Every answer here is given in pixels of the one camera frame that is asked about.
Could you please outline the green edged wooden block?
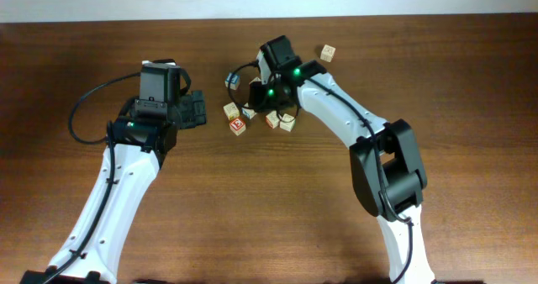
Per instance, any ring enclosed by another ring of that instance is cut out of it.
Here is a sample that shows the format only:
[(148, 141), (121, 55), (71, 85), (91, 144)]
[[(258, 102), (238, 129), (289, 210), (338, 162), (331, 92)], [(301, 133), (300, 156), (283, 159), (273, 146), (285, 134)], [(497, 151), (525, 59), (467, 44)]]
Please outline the green edged wooden block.
[(246, 124), (241, 118), (234, 118), (229, 122), (229, 128), (236, 136), (239, 136), (246, 131)]

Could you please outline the red letter U block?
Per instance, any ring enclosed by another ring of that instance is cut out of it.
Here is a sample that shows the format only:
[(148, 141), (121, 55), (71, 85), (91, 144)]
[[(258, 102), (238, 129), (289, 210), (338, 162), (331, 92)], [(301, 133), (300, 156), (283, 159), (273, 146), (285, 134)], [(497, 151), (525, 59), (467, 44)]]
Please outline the red letter U block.
[(273, 110), (266, 115), (266, 123), (271, 129), (275, 129), (280, 124), (280, 118), (278, 113)]

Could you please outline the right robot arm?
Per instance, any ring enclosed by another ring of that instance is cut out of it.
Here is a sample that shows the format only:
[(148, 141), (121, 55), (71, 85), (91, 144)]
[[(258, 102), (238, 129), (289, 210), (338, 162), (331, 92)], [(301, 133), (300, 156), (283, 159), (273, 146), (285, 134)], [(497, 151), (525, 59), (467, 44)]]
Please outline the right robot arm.
[(262, 45), (254, 65), (261, 74), (250, 88), (255, 111), (294, 105), (318, 118), (349, 150), (353, 190), (380, 226), (390, 281), (434, 283), (420, 225), (427, 177), (410, 125), (371, 113), (318, 61), (302, 61), (284, 35)]

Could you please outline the yellow top wooden block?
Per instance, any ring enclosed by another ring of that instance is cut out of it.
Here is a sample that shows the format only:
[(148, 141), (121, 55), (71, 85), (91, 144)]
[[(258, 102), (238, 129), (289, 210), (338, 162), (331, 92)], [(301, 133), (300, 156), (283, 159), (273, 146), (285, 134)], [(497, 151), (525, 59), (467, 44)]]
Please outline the yellow top wooden block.
[(279, 120), (279, 127), (287, 132), (291, 132), (295, 125), (296, 118), (287, 113), (283, 114)]

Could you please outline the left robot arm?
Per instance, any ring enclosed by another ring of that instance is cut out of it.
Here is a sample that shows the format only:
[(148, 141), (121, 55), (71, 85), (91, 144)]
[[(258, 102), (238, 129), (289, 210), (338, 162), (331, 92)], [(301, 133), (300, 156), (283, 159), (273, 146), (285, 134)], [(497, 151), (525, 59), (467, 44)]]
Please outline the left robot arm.
[(203, 93), (173, 59), (145, 60), (140, 93), (127, 100), (103, 138), (106, 148), (92, 192), (68, 239), (44, 271), (23, 283), (115, 283), (130, 226), (181, 129), (207, 122)]

